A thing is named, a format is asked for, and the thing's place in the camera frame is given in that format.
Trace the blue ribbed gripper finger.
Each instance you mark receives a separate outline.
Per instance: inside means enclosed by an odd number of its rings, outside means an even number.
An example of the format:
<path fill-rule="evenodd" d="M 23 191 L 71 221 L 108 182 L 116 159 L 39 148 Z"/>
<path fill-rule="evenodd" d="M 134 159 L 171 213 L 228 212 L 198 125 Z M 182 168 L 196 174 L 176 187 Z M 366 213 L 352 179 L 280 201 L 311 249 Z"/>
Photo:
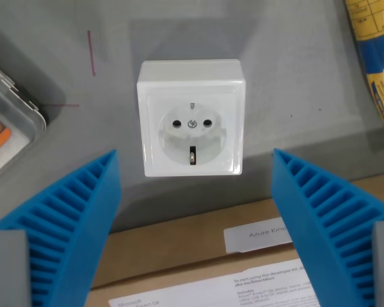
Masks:
<path fill-rule="evenodd" d="M 321 306 L 374 306 L 372 231 L 384 203 L 283 150 L 271 195 Z"/>
<path fill-rule="evenodd" d="M 33 306 L 84 306 L 121 200 L 112 150 L 59 179 L 0 219 L 28 241 Z"/>

